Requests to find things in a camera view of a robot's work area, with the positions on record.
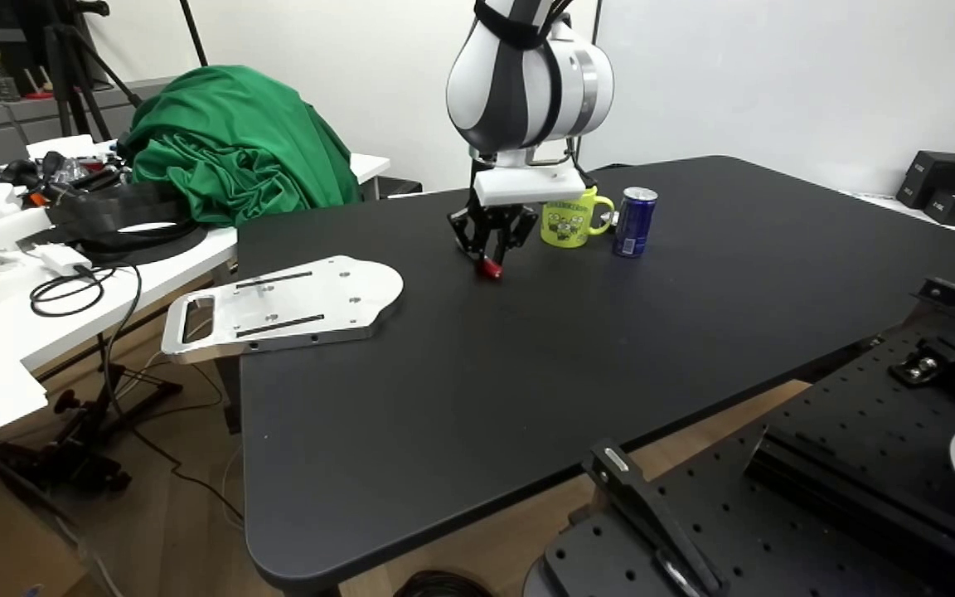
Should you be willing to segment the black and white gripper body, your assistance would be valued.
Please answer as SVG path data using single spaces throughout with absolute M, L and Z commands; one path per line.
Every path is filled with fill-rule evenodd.
M 545 203 L 570 203 L 583 194 L 575 163 L 552 166 L 473 166 L 468 203 L 448 215 L 451 226 L 471 224 L 484 252 L 494 252 L 500 230 L 532 232 L 535 210 Z

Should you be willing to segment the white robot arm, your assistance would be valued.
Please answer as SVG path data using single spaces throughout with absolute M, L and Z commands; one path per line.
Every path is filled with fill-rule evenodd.
M 448 224 L 480 274 L 527 241 L 536 205 L 587 188 L 575 140 L 607 120 L 612 70 L 602 51 L 575 35 L 566 6 L 473 0 L 448 72 L 448 120 L 471 156 L 468 203 Z

